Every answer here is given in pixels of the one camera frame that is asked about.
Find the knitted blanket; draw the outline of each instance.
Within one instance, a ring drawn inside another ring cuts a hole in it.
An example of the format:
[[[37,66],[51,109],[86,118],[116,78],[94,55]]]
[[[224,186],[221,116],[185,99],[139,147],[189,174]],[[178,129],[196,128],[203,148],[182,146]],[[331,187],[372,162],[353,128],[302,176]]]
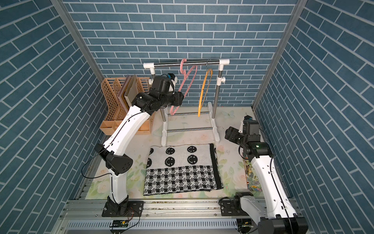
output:
[[[152,146],[144,196],[222,188],[214,144]]]

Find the black mounting plate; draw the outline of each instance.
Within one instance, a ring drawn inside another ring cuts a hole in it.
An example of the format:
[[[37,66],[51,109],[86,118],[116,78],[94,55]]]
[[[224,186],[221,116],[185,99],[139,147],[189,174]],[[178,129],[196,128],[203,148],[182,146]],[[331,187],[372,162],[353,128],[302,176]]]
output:
[[[130,211],[130,213],[128,213],[126,215],[119,215],[115,212],[115,210],[112,209],[112,207],[108,204],[108,202],[106,202],[101,216],[102,217],[132,216],[132,210],[134,210],[136,212],[134,212],[133,217],[139,217],[139,216],[141,216],[141,213],[143,211],[143,205],[144,205],[144,201],[128,201],[126,207],[129,208],[128,210]]]
[[[230,200],[221,201],[222,216],[248,216],[242,209],[235,209],[234,203]]]

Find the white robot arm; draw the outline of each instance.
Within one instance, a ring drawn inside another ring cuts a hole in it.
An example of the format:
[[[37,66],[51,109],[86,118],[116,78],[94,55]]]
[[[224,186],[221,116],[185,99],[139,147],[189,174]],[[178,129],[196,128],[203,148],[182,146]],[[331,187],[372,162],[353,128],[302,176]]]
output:
[[[125,154],[125,150],[130,140],[153,112],[168,105],[182,104],[184,96],[181,92],[174,92],[175,81],[176,77],[171,73],[168,76],[156,76],[149,93],[141,92],[134,98],[126,117],[113,135],[104,144],[95,146],[111,173],[112,188],[107,199],[108,207],[113,211],[111,214],[124,216],[128,212],[126,178],[133,160]]]
[[[287,198],[275,169],[273,154],[266,142],[261,142],[259,124],[252,117],[245,116],[239,130],[230,127],[225,139],[243,148],[261,184],[266,202],[266,211],[250,192],[236,193],[234,207],[245,211],[258,225],[258,233],[300,233],[308,230],[306,219],[298,217]]]

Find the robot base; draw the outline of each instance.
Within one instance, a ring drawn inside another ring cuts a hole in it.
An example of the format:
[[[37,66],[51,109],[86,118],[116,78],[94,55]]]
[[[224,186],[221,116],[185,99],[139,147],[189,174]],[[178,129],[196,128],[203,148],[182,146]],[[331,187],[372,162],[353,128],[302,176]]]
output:
[[[139,217],[143,211],[143,201],[129,201],[127,197],[123,202],[116,204],[108,196],[107,202],[105,203],[102,211],[102,217],[124,217],[133,216]]]

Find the blue brick wallpaper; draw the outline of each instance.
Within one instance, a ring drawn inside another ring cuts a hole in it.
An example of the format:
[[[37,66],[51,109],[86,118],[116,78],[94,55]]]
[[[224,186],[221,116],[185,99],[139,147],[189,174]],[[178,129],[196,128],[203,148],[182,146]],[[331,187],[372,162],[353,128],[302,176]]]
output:
[[[224,68],[227,82],[221,86],[218,103],[250,106],[296,0],[64,0],[64,3],[105,77],[149,76],[149,70],[143,69],[144,62],[230,58],[230,65]],[[212,68],[216,76],[218,66]],[[179,74],[178,68],[171,69],[156,73]],[[205,72],[202,66],[183,105],[197,106]],[[214,87],[211,87],[208,100],[213,99]]]
[[[0,6],[0,233],[51,232],[106,103],[49,0]]]
[[[373,13],[308,0],[257,109],[311,233],[374,233]]]

